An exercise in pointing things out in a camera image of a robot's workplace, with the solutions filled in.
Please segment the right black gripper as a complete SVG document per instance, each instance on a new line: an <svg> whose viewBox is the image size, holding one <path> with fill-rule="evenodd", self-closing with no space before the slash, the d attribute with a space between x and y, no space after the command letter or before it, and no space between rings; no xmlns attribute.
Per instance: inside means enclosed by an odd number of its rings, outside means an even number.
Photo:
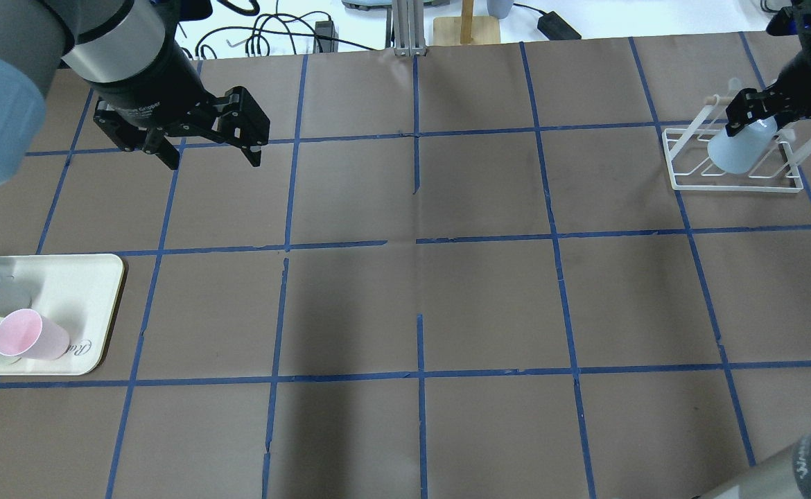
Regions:
<svg viewBox="0 0 811 499"><path fill-rule="evenodd" d="M773 117L776 141L796 141L793 124L811 118L811 53L800 53L764 91L741 89L726 107L726 135L736 136L748 125Z"/></svg>

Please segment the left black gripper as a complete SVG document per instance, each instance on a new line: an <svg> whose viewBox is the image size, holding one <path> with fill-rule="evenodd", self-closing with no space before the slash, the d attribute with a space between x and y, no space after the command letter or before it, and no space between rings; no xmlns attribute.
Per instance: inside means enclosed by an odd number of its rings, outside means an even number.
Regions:
<svg viewBox="0 0 811 499"><path fill-rule="evenodd" d="M262 162L270 118L248 89L235 86L218 99L192 66L152 66L116 82L93 82L93 123L118 149L142 150L165 167L180 167L170 138L200 137L236 146L251 166Z"/></svg>

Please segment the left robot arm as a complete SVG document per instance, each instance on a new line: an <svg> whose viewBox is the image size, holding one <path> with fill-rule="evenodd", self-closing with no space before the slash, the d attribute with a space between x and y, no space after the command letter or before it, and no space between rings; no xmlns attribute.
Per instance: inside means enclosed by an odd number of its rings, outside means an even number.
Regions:
<svg viewBox="0 0 811 499"><path fill-rule="evenodd" d="M210 94L175 41L178 23L211 12L209 1L0 1L0 184L42 129L61 67L97 94L93 121L121 151L175 170L171 139L203 138L259 167L270 118L244 87Z"/></svg>

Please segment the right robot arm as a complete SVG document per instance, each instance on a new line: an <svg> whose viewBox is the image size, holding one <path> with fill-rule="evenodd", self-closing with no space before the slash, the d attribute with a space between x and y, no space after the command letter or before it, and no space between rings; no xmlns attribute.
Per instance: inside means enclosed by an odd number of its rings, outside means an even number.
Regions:
<svg viewBox="0 0 811 499"><path fill-rule="evenodd" d="M726 135L735 138L752 123L774 118L777 129L811 118L811 1L792 1L770 19L771 37L796 35L801 50L764 89L741 89L726 107Z"/></svg>

